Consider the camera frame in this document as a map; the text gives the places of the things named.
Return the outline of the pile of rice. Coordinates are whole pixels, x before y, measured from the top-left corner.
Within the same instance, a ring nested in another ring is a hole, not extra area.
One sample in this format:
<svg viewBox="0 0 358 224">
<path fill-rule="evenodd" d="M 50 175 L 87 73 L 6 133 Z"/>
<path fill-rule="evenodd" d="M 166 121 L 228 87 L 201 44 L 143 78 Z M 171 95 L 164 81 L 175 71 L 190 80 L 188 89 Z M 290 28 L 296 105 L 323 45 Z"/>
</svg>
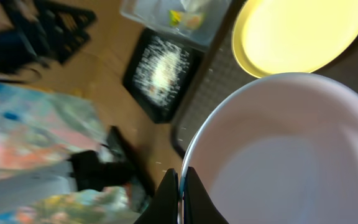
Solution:
<svg viewBox="0 0 358 224">
<path fill-rule="evenodd" d="M 190 52 L 158 36 L 153 36 L 142 53 L 132 78 L 134 86 L 154 105 L 164 108 L 180 89 L 190 66 Z"/>
</svg>

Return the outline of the brown serving tray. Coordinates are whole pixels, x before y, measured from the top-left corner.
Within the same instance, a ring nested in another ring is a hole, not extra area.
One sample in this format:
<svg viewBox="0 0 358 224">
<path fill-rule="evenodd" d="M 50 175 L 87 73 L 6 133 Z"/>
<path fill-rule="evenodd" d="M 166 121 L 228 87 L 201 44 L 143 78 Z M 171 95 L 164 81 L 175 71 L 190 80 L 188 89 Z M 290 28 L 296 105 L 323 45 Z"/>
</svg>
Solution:
<svg viewBox="0 0 358 224">
<path fill-rule="evenodd" d="M 232 92 L 255 78 L 238 66 L 231 50 L 232 27 L 245 0 L 230 3 L 223 22 L 202 64 L 177 109 L 170 142 L 180 157 L 208 115 Z M 358 36 L 335 60 L 318 74 L 337 80 L 358 93 Z"/>
</svg>

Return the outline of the black tray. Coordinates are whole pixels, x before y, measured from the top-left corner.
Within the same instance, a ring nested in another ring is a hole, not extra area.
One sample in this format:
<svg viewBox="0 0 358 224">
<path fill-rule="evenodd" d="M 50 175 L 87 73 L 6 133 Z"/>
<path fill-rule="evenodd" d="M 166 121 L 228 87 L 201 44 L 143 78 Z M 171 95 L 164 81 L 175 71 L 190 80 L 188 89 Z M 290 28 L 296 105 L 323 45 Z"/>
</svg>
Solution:
<svg viewBox="0 0 358 224">
<path fill-rule="evenodd" d="M 122 84 L 154 123 L 168 123 L 202 59 L 198 49 L 146 28 Z"/>
</svg>

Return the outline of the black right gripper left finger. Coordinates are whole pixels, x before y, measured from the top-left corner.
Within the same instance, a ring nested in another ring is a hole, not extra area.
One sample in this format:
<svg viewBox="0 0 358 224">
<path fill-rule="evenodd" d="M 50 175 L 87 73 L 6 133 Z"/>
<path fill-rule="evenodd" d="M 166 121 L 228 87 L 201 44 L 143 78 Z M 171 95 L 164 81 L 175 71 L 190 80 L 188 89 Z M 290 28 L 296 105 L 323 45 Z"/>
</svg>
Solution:
<svg viewBox="0 0 358 224">
<path fill-rule="evenodd" d="M 134 224 L 177 224 L 178 174 L 168 169 L 147 209 Z"/>
</svg>

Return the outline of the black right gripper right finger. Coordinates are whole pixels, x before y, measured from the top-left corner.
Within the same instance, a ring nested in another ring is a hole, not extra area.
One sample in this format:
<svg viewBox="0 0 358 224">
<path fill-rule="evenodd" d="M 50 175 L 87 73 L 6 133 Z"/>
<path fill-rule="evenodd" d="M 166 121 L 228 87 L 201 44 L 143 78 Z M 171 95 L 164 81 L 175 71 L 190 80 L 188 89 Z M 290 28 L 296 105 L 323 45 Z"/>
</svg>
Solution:
<svg viewBox="0 0 358 224">
<path fill-rule="evenodd" d="M 193 167 L 189 167 L 186 173 L 183 202 L 184 224 L 228 224 Z"/>
</svg>

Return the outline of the yellow plate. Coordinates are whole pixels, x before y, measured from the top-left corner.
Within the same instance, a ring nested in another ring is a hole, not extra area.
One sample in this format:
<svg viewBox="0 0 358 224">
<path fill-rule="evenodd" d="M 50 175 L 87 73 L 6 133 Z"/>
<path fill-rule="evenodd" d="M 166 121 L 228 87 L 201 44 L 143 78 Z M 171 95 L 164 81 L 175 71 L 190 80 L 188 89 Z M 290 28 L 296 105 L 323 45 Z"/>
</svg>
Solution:
<svg viewBox="0 0 358 224">
<path fill-rule="evenodd" d="M 358 36 L 358 0 L 247 0 L 232 30 L 237 64 L 256 78 L 311 73 Z"/>
</svg>

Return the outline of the clear plastic bin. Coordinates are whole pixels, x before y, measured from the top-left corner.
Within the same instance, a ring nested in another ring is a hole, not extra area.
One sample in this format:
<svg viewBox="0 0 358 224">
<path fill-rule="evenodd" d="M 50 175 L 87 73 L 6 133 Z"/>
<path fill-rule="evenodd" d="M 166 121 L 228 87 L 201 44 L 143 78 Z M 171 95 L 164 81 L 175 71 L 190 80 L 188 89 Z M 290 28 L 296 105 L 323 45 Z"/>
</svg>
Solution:
<svg viewBox="0 0 358 224">
<path fill-rule="evenodd" d="M 124 0 L 120 13 L 149 29 L 210 46 L 231 0 Z"/>
</svg>

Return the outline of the pink bowl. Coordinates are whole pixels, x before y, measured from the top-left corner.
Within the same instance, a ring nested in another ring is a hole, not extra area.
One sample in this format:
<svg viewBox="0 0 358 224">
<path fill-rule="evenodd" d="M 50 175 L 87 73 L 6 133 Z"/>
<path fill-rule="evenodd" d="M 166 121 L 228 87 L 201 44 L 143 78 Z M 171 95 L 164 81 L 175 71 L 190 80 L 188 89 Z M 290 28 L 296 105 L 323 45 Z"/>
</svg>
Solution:
<svg viewBox="0 0 358 224">
<path fill-rule="evenodd" d="M 330 78 L 252 81 L 186 150 L 229 223 L 358 223 L 358 94 Z"/>
</svg>

